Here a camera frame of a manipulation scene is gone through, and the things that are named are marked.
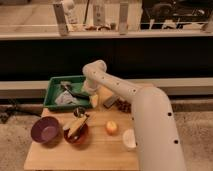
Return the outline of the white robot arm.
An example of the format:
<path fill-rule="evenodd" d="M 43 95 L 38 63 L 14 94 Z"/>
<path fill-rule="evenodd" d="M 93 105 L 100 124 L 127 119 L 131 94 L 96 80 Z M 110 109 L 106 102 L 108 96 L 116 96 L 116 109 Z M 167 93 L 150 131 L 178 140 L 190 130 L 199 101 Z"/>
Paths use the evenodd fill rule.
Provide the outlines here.
<path fill-rule="evenodd" d="M 86 64 L 83 89 L 89 94 L 100 85 L 131 104 L 136 150 L 141 171 L 186 171 L 183 150 L 167 94 L 155 87 L 138 85 L 106 73 L 103 60 Z"/>

